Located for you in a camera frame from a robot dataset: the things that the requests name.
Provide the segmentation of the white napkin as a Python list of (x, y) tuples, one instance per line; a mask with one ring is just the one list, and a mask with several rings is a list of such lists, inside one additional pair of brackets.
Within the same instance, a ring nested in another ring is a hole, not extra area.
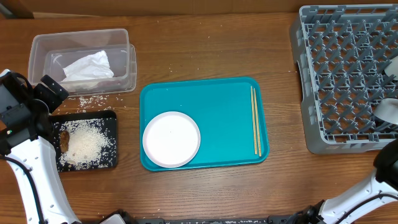
[(108, 56), (104, 50), (78, 59), (63, 68), (63, 71), (66, 76), (63, 82), (114, 77), (114, 73), (110, 69)]

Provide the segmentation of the large white plate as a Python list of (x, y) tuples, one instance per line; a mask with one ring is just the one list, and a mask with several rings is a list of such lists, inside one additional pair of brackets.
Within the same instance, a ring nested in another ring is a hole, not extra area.
[(188, 115), (178, 111), (158, 114), (144, 129), (142, 146), (146, 156), (163, 168), (188, 164), (201, 144), (198, 125)]

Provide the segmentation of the wooden chopstick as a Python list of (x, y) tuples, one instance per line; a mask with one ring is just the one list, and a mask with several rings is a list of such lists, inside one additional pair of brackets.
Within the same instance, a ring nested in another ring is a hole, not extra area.
[(250, 86), (251, 92), (251, 112), (252, 112), (252, 130), (253, 130), (253, 138), (254, 138), (254, 154), (258, 154), (257, 150), (257, 136), (256, 136), (256, 120), (255, 120), (255, 111), (254, 111), (254, 95), (252, 86)]
[(259, 157), (262, 156), (262, 148), (261, 148), (261, 135), (260, 135), (260, 129), (259, 129), (259, 115), (258, 115), (258, 107), (257, 107), (257, 95), (256, 95), (256, 89), (253, 88), (253, 97), (254, 97), (254, 114), (255, 114), (255, 119), (256, 119), (256, 135), (257, 135), (257, 151)]

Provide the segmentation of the grey bowl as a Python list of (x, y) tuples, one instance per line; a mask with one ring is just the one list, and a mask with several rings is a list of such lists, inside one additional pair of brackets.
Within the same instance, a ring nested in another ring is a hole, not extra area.
[(394, 98), (386, 98), (380, 101), (374, 110), (373, 114), (388, 123), (397, 124), (398, 123), (398, 99)]

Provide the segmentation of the white paper cup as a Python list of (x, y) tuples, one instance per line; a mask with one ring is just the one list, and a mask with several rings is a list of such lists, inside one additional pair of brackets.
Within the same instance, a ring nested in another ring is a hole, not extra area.
[(398, 56), (391, 60), (391, 63), (384, 69), (384, 72), (388, 77), (394, 77), (394, 80), (398, 80)]

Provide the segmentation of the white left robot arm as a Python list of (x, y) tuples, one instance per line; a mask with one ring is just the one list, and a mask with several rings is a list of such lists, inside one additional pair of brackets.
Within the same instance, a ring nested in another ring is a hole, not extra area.
[(44, 75), (32, 86), (25, 76), (1, 72), (1, 159), (17, 179), (28, 223), (79, 223), (68, 203), (50, 140), (50, 115), (69, 93)]

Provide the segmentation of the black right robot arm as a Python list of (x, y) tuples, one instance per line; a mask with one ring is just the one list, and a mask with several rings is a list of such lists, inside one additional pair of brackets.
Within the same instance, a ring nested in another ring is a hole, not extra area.
[(292, 215), (288, 223), (353, 223), (367, 213), (397, 201), (397, 140), (380, 150), (374, 170), (341, 195), (322, 200)]

